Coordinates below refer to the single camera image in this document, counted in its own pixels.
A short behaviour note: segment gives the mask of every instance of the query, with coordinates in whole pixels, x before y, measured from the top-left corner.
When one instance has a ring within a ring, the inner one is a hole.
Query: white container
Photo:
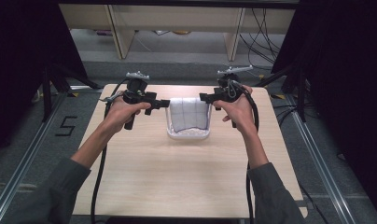
[[[176,100],[192,100],[194,98],[171,98],[171,103]],[[165,108],[165,114],[166,114],[166,120],[167,120],[167,133],[168,135],[173,139],[205,139],[208,137],[210,133],[210,120],[211,120],[211,114],[212,114],[212,105],[208,104],[206,105],[207,111],[204,112],[206,116],[206,127],[204,129],[200,129],[197,127],[187,128],[184,130],[181,130],[179,132],[176,132],[174,130],[174,124],[173,124],[173,118],[171,117],[171,105],[167,108]]]

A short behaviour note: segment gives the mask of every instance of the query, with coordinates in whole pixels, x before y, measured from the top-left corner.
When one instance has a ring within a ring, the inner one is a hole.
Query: light wood surface
[[[101,98],[116,85],[105,86]],[[213,93],[210,86],[149,85],[157,99],[197,97]],[[259,111],[259,136],[269,160],[296,201],[302,195],[284,139],[265,89],[252,94]],[[99,102],[83,140],[103,119]],[[212,111],[210,135],[203,140],[168,137],[165,109],[141,113],[131,131],[123,130],[108,144],[104,176],[96,204],[97,215],[134,217],[234,217],[248,218],[245,196],[247,157],[244,141],[224,111]],[[100,157],[77,195],[74,214],[88,215]],[[307,210],[301,212],[307,216]]]

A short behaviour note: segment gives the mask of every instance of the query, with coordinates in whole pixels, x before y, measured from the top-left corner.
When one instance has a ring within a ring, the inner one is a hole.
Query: wire
[[[119,86],[121,86],[121,84],[124,83],[127,80],[129,80],[129,79],[128,78],[124,78],[116,86],[116,88],[113,90],[111,96],[113,96],[114,94],[116,94],[117,90],[119,89]],[[109,102],[106,103],[104,118],[106,118],[107,114],[109,113],[111,105],[112,105],[112,103],[109,103]],[[98,222],[104,222],[105,223],[105,221],[103,221],[103,220],[95,220],[95,205],[96,205],[96,198],[98,197],[98,190],[99,190],[99,187],[101,185],[102,175],[104,173],[106,152],[107,152],[107,145],[102,150],[102,157],[101,157],[101,162],[99,164],[99,171],[98,171],[98,175],[96,177],[96,182],[95,182],[95,186],[93,188],[93,193],[92,193],[92,200],[91,200],[91,223],[92,224],[96,224]]]
[[[305,106],[314,106],[314,105],[312,105],[312,103],[305,103],[304,105]],[[272,108],[276,109],[276,108],[292,107],[292,106],[297,106],[297,105],[275,105]]]
[[[289,114],[291,114],[293,111],[297,110],[297,106],[295,106],[294,108],[291,108],[289,110],[287,110],[287,112],[284,114],[284,116],[282,116],[282,118],[278,121],[279,123],[279,127],[282,126],[282,123],[284,122],[285,118],[287,118],[287,116]]]
[[[272,45],[274,45],[274,44],[273,44],[273,42],[270,40],[270,38],[268,37],[268,29],[267,29],[267,22],[266,22],[267,9],[266,9],[266,8],[263,8],[263,20],[262,20],[261,24],[259,23],[258,18],[257,18],[256,13],[255,13],[255,10],[254,10],[253,8],[252,8],[252,13],[253,13],[253,17],[255,18],[256,23],[257,23],[257,25],[258,25],[258,35],[259,35],[259,33],[262,33],[262,36],[263,36],[264,39],[267,41],[268,48],[263,47],[263,46],[262,46],[262,47],[265,48],[265,49],[268,49],[268,50],[271,52],[271,55],[273,56],[273,58],[276,59],[275,51],[273,50],[273,48],[272,48],[272,46],[271,46],[271,44],[272,44]]]
[[[239,36],[240,36],[241,39],[244,41],[244,43],[246,44],[246,46],[249,48],[249,53],[250,53],[250,51],[253,51],[253,52],[255,52],[258,56],[260,56],[261,58],[265,59],[265,60],[268,61],[269,63],[274,63],[274,60],[273,60],[273,59],[267,57],[265,54],[263,54],[263,53],[261,53],[260,51],[258,51],[257,49],[254,49],[254,48],[253,48],[253,44],[254,44],[255,42],[252,42],[252,44],[249,45],[249,44],[246,42],[246,40],[244,39],[244,37],[243,37],[241,34],[239,34]]]
[[[320,211],[320,209],[317,207],[316,203],[314,202],[314,200],[312,199],[312,197],[310,196],[310,194],[307,192],[307,190],[302,186],[302,184],[299,182],[299,186],[300,188],[302,189],[302,191],[304,191],[305,195],[307,195],[308,199],[311,201],[311,203],[314,205],[314,208],[316,209],[316,211],[319,213],[319,215],[322,217],[323,221],[328,224],[328,220],[326,219],[326,217],[323,215],[322,211]]]
[[[240,37],[242,38],[242,40],[244,41],[244,43],[246,44],[246,46],[249,48],[249,51],[247,52],[247,60],[249,61],[249,63],[250,63],[253,67],[255,67],[255,68],[270,71],[271,68],[268,68],[268,67],[259,67],[259,66],[257,66],[257,65],[252,64],[252,62],[251,62],[251,60],[250,60],[250,51],[255,51],[255,52],[258,54],[258,56],[260,56],[260,57],[262,57],[262,58],[264,58],[264,57],[266,57],[266,56],[263,57],[263,56],[262,56],[263,54],[262,54],[261,52],[256,51],[255,49],[253,49],[253,48],[252,48],[252,45],[253,45],[253,44],[249,46],[249,44],[246,43],[246,41],[244,40],[244,38],[242,37],[242,35],[240,35]]]
[[[249,104],[252,106],[253,117],[254,117],[254,120],[255,120],[255,126],[256,126],[256,129],[258,131],[258,127],[259,127],[258,107],[256,106],[256,103],[253,100],[252,96],[250,95],[250,92],[247,89],[245,89],[244,86],[242,86],[242,84],[240,84],[237,81],[232,81],[231,85],[233,85],[234,87],[238,88],[244,94],[244,96],[246,97],[247,101],[249,101]],[[247,168],[246,169],[250,170],[249,161],[247,162]],[[253,214],[253,204],[252,204],[252,195],[251,195],[251,192],[250,192],[250,179],[249,179],[249,175],[246,175],[246,182],[245,183],[246,183],[247,206],[249,208],[249,222],[250,222],[250,224],[254,224],[254,220],[255,219],[254,219],[254,214]]]
[[[282,111],[281,113],[277,114],[276,117],[278,118],[279,116],[281,116],[281,115],[283,115],[283,114],[289,112],[290,110],[291,110],[291,108],[289,108],[289,109],[287,109],[287,110],[284,110],[284,111]]]

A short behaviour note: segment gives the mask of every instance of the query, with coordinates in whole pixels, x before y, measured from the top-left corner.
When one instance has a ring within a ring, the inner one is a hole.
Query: wrist
[[[238,129],[243,138],[252,137],[252,135],[258,135],[258,130],[253,122],[245,123]]]
[[[109,119],[104,119],[96,128],[96,132],[104,137],[111,138],[118,131],[116,130],[113,122],[110,122]]]

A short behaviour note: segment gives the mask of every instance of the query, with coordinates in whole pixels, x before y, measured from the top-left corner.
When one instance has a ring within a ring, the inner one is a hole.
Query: black device
[[[157,93],[152,91],[145,91],[147,83],[144,79],[148,79],[148,76],[144,76],[140,72],[128,73],[127,77],[130,77],[127,90],[122,94],[122,99],[125,103],[134,105],[141,102],[150,103],[151,107],[145,110],[146,115],[151,115],[153,109],[160,109],[161,107],[168,107],[169,100],[156,100]],[[132,114],[132,120],[124,125],[124,129],[131,130],[133,128],[133,121],[135,114]]]
[[[207,93],[200,93],[201,101],[205,101],[207,104],[211,104],[214,101],[222,100],[225,102],[235,102],[242,93],[243,87],[240,84],[240,79],[238,75],[234,74],[233,72],[242,72],[253,69],[252,66],[246,68],[231,68],[226,70],[225,72],[218,71],[218,74],[223,74],[224,76],[217,79],[218,87],[214,88],[214,94],[207,94]]]

